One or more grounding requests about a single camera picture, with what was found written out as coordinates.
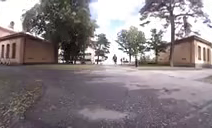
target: bright sky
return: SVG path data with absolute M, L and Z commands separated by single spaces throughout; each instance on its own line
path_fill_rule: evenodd
M 20 31 L 21 15 L 24 10 L 28 10 L 34 6 L 39 0 L 7 0 L 0 4 L 0 25 L 7 27 L 10 21 L 15 22 L 15 29 Z M 111 44 L 111 54 L 106 63 L 112 62 L 113 54 L 120 57 L 126 57 L 122 52 L 118 51 L 115 42 L 117 33 L 121 29 L 128 29 L 130 26 L 136 26 L 144 31 L 149 37 L 150 29 L 161 28 L 160 22 L 157 20 L 147 27 L 140 27 L 139 10 L 144 5 L 145 0 L 94 0 L 90 9 L 92 17 L 97 20 L 100 26 L 96 33 L 105 33 Z M 204 10 L 210 15 L 212 20 L 212 0 L 204 0 Z M 194 24 L 195 29 L 199 29 L 201 37 L 212 42 L 212 29 L 202 24 Z M 169 31 L 165 34 L 165 40 L 169 41 Z

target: paved road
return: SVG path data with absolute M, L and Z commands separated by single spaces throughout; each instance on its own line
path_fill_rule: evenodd
M 15 128 L 212 128 L 212 70 L 29 70 L 44 95 Z

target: pedestrian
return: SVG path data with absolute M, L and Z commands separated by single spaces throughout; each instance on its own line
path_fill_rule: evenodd
M 115 64 L 117 64 L 117 56 L 115 54 L 113 56 L 113 61 L 114 61 Z
M 120 59 L 120 61 L 121 61 L 121 65 L 122 65 L 122 58 Z

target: distant building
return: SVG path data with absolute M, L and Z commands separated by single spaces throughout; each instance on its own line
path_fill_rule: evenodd
M 95 64 L 95 49 L 88 47 L 85 51 L 85 62 L 87 64 Z
M 177 40 L 174 47 L 175 66 L 211 67 L 212 43 L 198 36 Z M 158 63 L 169 64 L 170 46 L 159 54 Z
M 0 63 L 55 63 L 54 47 L 52 43 L 28 33 L 0 27 Z

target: cloud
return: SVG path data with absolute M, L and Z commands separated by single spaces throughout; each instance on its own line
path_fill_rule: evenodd
M 122 28 L 129 28 L 131 25 L 139 25 L 139 10 L 143 6 L 143 0 L 98 0 L 90 5 L 91 13 L 100 26 L 96 33 L 105 33 L 111 42 L 109 59 L 106 63 L 112 62 L 112 56 L 124 57 L 124 53 L 118 51 L 115 42 L 117 33 Z
M 0 25 L 8 26 L 15 22 L 15 29 L 22 30 L 21 15 L 25 10 L 33 7 L 39 0 L 7 0 L 0 3 Z

